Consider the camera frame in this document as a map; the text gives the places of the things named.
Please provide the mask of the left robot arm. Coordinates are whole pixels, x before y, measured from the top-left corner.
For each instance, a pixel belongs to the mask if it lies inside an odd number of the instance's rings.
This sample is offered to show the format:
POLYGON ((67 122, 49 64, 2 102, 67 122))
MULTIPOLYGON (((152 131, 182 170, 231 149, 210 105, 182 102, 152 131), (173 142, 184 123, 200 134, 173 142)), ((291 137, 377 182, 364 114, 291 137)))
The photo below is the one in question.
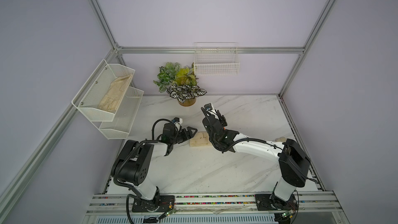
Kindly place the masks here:
POLYGON ((161 204, 160 190, 148 178, 151 160, 168 156, 175 145, 194 138, 198 130, 182 127, 182 119, 159 119, 151 129, 151 140, 128 140, 113 164, 111 177, 115 185, 133 194, 134 206, 155 211, 161 204))

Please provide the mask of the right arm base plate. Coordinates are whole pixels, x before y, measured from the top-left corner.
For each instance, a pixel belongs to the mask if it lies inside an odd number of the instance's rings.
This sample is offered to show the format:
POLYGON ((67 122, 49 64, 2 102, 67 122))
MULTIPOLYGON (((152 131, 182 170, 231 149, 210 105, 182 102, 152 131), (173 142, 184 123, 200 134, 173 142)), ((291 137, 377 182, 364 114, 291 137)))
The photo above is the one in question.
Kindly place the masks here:
POLYGON ((291 195, 289 200, 284 201, 273 194, 256 194, 255 202, 259 211, 281 211, 297 210, 297 200, 291 195))

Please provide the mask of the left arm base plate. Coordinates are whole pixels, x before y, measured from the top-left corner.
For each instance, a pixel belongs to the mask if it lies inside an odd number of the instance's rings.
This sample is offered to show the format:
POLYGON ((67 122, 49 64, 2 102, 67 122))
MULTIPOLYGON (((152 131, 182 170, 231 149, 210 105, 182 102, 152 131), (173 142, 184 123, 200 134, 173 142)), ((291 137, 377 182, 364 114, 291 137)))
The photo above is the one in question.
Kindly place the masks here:
POLYGON ((134 200, 131 206, 133 213, 149 213, 149 212, 166 212, 175 204, 175 196, 159 195, 155 196, 153 200, 134 200))

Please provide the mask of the beige glove in shelf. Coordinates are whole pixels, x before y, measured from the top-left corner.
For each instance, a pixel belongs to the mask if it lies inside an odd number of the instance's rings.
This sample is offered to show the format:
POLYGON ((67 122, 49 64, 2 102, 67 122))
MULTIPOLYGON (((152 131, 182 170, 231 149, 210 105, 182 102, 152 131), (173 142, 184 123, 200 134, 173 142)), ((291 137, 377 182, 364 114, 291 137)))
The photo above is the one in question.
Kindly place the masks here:
POLYGON ((102 111, 115 113, 119 108, 123 95, 127 90, 132 78, 132 74, 117 77, 110 84, 110 87, 104 97, 101 99, 98 108, 102 111))

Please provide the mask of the pale wooden block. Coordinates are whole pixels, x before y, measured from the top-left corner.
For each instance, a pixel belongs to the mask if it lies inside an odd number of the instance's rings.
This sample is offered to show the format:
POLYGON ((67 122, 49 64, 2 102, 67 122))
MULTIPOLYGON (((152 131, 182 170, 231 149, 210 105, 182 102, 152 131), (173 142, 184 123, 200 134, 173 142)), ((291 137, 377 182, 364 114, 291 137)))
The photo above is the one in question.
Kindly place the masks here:
POLYGON ((207 147, 212 146, 212 143, 209 141, 209 135, 207 132, 198 132, 195 136, 189 141, 190 147, 207 147))

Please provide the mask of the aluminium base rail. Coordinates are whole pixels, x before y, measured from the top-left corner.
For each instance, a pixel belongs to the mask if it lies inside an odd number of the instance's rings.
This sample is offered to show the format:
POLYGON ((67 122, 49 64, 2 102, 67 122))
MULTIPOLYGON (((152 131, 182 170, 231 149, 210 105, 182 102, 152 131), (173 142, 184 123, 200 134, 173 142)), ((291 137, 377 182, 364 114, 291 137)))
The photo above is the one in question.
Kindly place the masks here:
POLYGON ((254 193, 175 194, 155 212, 131 211, 125 195, 95 195, 84 224, 347 224, 331 191, 294 192, 284 210, 267 210, 254 193))

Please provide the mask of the white two-tier mesh shelf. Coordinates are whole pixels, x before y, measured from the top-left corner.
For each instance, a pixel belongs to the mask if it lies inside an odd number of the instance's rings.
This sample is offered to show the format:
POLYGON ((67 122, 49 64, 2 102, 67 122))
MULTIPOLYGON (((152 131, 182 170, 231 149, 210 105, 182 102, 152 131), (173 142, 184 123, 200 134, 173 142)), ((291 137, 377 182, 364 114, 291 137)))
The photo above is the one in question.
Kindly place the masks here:
POLYGON ((126 139, 144 92, 132 86, 135 70, 103 60, 72 105, 108 140, 126 139))

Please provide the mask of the potted artificial plant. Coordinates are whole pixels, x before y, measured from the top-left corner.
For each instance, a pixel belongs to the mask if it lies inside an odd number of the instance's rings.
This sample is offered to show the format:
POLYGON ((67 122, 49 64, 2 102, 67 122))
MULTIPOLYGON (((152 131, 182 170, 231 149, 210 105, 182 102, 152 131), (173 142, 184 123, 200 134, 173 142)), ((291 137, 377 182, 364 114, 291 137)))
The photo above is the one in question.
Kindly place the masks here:
POLYGON ((153 83, 160 93, 167 93, 176 99, 181 106, 192 106, 198 97, 207 94, 207 91, 198 86, 198 78, 193 64, 182 66, 180 63, 167 62, 159 67, 157 80, 153 83))

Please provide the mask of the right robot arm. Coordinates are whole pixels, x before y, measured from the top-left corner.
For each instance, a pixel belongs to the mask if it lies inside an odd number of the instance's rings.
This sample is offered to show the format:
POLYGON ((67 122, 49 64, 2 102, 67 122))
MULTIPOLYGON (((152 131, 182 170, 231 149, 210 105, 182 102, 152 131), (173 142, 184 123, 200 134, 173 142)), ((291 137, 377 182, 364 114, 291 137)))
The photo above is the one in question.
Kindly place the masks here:
POLYGON ((306 185, 311 165, 309 156, 297 141, 265 141, 226 129, 225 116, 215 110, 211 103, 203 106, 201 111, 205 116, 202 123, 216 150, 222 153, 247 153, 279 165, 281 177, 269 196, 269 208, 282 210, 292 207, 295 200, 293 194, 297 188, 306 185))

